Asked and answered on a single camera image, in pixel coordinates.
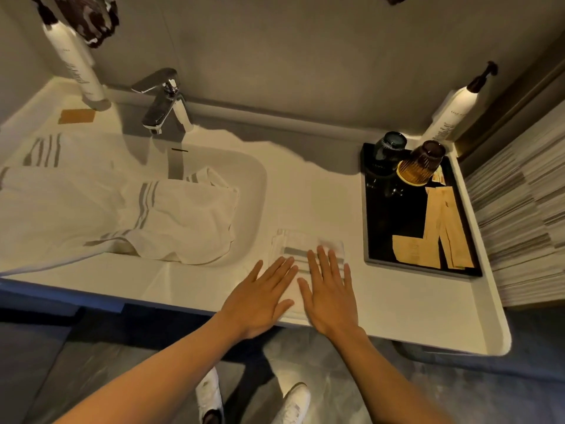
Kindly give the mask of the person's right hand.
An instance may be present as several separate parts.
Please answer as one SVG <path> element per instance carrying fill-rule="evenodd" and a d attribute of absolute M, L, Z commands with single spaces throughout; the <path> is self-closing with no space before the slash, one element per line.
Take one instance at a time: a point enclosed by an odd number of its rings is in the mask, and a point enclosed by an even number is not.
<path fill-rule="evenodd" d="M 314 295 L 315 312 L 307 314 L 310 323 L 318 332 L 328 337 L 331 341 L 342 337 L 365 335 L 359 326 L 357 300 L 348 301 L 343 291 L 343 277 L 337 266 L 337 292 L 335 295 L 325 295 L 317 292 L 317 274 L 320 269 L 312 250 L 307 252 L 310 267 L 312 289 Z"/>

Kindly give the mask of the person's left hand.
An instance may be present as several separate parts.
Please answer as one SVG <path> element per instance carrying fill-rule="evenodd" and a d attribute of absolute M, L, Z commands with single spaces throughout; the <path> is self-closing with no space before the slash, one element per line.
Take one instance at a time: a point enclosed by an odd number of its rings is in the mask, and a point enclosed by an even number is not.
<path fill-rule="evenodd" d="M 298 267 L 294 266 L 294 270 L 296 277 Z M 238 341 L 252 339 L 275 325 L 275 323 L 271 323 L 273 309 L 282 299 L 281 297 L 274 298 L 265 292 L 265 271 L 259 273 L 258 281 L 261 287 L 243 289 L 241 283 L 239 283 L 218 313 L 220 320 L 230 328 Z"/>

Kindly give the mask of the small white striped towel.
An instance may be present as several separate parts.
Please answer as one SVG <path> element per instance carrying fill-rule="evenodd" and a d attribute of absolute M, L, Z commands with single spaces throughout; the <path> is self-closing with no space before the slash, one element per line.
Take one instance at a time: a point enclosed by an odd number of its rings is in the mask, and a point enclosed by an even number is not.
<path fill-rule="evenodd" d="M 272 238 L 269 264 L 274 263 L 274 261 L 281 256 L 285 259 L 293 258 L 293 265 L 299 268 L 295 279 L 305 279 L 310 289 L 312 289 L 307 251 L 312 250 L 315 255 L 316 262 L 319 263 L 317 255 L 317 248 L 319 246 L 322 246 L 326 253 L 329 250 L 333 250 L 335 252 L 338 269 L 340 271 L 340 275 L 343 277 L 345 251 L 342 241 L 313 236 L 290 229 L 279 229 L 276 235 Z M 302 295 L 300 293 L 300 286 L 296 280 L 293 280 L 290 283 L 285 293 L 281 296 L 281 299 L 291 299 L 294 301 L 294 305 L 284 314 L 285 318 L 293 320 L 307 320 Z"/>

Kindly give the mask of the person's left forearm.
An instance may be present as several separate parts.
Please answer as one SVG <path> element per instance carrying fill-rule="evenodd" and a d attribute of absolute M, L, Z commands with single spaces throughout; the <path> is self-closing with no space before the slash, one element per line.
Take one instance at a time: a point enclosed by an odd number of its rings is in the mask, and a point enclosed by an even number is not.
<path fill-rule="evenodd" d="M 83 399 L 53 424 L 166 424 L 208 371 L 240 341 L 217 313 Z"/>

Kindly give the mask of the person's right forearm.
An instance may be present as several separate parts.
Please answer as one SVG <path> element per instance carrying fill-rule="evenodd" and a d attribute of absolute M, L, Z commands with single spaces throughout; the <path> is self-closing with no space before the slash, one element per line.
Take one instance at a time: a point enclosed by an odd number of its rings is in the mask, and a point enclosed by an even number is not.
<path fill-rule="evenodd" d="M 353 377 L 373 424 L 454 424 L 379 353 L 361 328 L 332 329 L 326 336 Z"/>

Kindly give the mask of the wide tan paper packet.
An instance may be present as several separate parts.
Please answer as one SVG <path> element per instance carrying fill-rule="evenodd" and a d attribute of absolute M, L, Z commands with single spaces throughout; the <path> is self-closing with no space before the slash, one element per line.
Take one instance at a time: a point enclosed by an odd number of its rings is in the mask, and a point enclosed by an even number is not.
<path fill-rule="evenodd" d="M 400 263 L 440 269 L 439 238 L 434 240 L 407 236 L 392 236 L 393 253 Z"/>

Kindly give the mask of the black rectangular tray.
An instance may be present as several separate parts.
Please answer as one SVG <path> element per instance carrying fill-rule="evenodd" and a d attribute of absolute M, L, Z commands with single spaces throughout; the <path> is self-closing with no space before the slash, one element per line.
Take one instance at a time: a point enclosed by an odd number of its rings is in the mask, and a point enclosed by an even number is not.
<path fill-rule="evenodd" d="M 422 237 L 425 227 L 427 192 L 422 187 L 407 186 L 400 194 L 388 194 L 394 185 L 394 176 L 375 176 L 373 168 L 374 143 L 364 143 L 360 151 L 359 167 L 363 175 L 363 243 L 364 260 L 372 266 L 388 266 L 411 272 L 477 279 L 483 276 L 475 240 L 469 225 L 469 218 L 462 201 L 461 187 L 458 185 L 454 168 L 458 167 L 446 155 L 441 168 L 447 186 L 453 188 L 456 207 L 462 220 L 463 231 L 470 249 L 473 268 L 449 269 L 445 254 L 440 249 L 440 268 L 433 269 L 399 262 L 393 252 L 393 235 Z"/>

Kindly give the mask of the white sink basin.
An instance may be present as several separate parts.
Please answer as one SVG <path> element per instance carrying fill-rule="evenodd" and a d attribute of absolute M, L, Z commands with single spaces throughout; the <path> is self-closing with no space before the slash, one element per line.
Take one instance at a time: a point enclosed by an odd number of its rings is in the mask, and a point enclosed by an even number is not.
<path fill-rule="evenodd" d="M 142 136 L 123 134 L 128 152 L 141 168 L 152 172 L 150 178 L 196 179 L 203 168 L 213 169 L 238 192 L 231 232 L 235 240 L 230 250 L 202 267 L 222 267 L 242 261 L 257 239 L 265 206 L 267 171 L 255 157 L 244 153 L 244 142 L 221 129 L 203 127 L 177 136 L 173 134 Z"/>

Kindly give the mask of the person's white right shoe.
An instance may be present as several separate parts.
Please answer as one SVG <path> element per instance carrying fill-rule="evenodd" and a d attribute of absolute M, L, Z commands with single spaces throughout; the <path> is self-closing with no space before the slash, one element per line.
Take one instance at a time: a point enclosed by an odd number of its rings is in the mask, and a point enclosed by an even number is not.
<path fill-rule="evenodd" d="M 311 402 L 308 386 L 299 382 L 287 392 L 271 424 L 303 424 Z"/>

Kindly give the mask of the person's white shoe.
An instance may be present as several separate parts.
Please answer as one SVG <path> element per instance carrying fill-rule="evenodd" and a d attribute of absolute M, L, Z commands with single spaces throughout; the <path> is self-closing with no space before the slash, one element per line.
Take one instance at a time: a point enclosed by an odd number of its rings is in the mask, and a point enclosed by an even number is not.
<path fill-rule="evenodd" d="M 303 424 L 311 402 L 308 386 L 299 382 L 287 392 L 271 424 Z"/>
<path fill-rule="evenodd" d="M 200 424 L 224 424 L 224 408 L 216 368 L 213 367 L 195 388 Z"/>

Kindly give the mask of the large white striped towel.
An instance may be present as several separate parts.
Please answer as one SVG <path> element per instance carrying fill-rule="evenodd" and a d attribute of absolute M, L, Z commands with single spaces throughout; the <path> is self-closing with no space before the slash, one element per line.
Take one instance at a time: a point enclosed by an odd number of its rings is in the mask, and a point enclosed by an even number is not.
<path fill-rule="evenodd" d="M 0 276 L 104 253 L 199 265 L 226 255 L 239 193 L 212 169 L 201 182 L 119 171 L 5 167 L 0 173 Z"/>

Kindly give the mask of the long tan paper packet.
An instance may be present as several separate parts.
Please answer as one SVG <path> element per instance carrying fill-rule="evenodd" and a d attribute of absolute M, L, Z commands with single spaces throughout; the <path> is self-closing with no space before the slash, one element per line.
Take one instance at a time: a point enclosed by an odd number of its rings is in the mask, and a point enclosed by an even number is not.
<path fill-rule="evenodd" d="M 426 221 L 423 233 L 423 251 L 420 257 L 424 266 L 439 269 L 440 263 L 440 246 L 446 258 L 447 267 L 449 269 L 462 270 L 464 267 L 455 266 L 453 261 L 453 253 L 448 238 L 448 229 L 443 220 L 443 209 L 447 207 L 446 193 L 452 192 L 450 186 L 426 188 L 427 192 L 427 208 Z"/>
<path fill-rule="evenodd" d="M 451 186 L 435 188 L 440 198 L 440 241 L 449 269 L 464 270 L 475 267 L 456 197 Z"/>

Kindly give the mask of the person's white left shoe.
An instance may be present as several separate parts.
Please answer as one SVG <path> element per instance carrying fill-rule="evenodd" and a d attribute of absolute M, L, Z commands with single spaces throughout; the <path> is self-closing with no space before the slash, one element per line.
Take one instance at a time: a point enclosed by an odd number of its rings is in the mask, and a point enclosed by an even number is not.
<path fill-rule="evenodd" d="M 195 388 L 200 424 L 224 424 L 224 408 L 216 368 L 213 367 Z"/>

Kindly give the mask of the dark green glass cup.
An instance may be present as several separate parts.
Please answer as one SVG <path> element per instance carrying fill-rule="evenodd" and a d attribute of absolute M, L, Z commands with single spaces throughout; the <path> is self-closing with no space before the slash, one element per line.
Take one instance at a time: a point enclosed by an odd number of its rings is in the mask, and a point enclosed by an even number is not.
<path fill-rule="evenodd" d="M 378 175 L 388 175 L 396 170 L 400 161 L 406 156 L 406 137 L 399 132 L 387 132 L 375 145 L 372 156 L 372 167 Z"/>

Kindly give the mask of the brown glass cup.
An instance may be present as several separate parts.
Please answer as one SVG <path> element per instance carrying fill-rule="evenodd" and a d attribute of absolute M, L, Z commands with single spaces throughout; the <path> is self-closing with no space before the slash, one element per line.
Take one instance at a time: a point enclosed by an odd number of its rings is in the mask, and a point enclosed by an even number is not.
<path fill-rule="evenodd" d="M 411 186 L 424 186 L 440 166 L 446 148 L 438 141 L 429 140 L 414 149 L 397 167 L 398 177 Z"/>

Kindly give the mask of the chrome sink faucet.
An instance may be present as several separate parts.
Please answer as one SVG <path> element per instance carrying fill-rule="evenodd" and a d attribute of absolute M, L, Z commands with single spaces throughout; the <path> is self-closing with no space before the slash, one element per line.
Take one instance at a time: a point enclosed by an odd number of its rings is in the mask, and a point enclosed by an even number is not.
<path fill-rule="evenodd" d="M 190 120 L 186 100 L 180 91 L 178 73 L 174 68 L 162 68 L 132 84 L 131 90 L 146 94 L 156 90 L 157 94 L 147 109 L 142 125 L 152 134 L 161 135 L 167 117 L 174 113 L 185 133 L 190 133 L 194 125 Z"/>

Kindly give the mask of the white pump bottle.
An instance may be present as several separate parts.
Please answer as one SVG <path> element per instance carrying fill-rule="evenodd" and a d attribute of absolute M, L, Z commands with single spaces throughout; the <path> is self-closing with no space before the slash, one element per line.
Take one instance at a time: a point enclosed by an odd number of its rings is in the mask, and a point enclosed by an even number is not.
<path fill-rule="evenodd" d="M 106 111 L 111 102 L 94 71 L 94 61 L 76 32 L 56 18 L 41 0 L 36 1 L 42 29 L 82 93 L 82 101 L 95 111 Z"/>
<path fill-rule="evenodd" d="M 420 142 L 429 140 L 445 142 L 456 126 L 475 106 L 478 94 L 486 84 L 488 76 L 496 76 L 497 74 L 498 64 L 489 61 L 484 72 L 475 77 L 468 85 L 451 92 L 432 116 L 432 123 L 422 134 Z"/>

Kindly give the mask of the flat white striped towel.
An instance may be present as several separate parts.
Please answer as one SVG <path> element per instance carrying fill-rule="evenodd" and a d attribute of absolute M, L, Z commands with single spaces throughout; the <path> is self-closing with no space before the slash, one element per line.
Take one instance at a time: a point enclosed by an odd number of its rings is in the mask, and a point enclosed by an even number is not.
<path fill-rule="evenodd" d="M 58 132 L 23 141 L 0 167 L 138 171 L 151 139 L 113 133 Z"/>

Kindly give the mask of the dark patterned cloth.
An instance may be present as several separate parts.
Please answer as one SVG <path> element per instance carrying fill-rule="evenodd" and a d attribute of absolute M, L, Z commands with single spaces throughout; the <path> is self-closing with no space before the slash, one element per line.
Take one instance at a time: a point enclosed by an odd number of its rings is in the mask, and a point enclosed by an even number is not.
<path fill-rule="evenodd" d="M 67 47 L 71 38 L 97 49 L 119 26 L 115 0 L 54 0 L 66 23 L 43 2 L 32 0 L 42 21 L 42 29 L 53 47 Z"/>

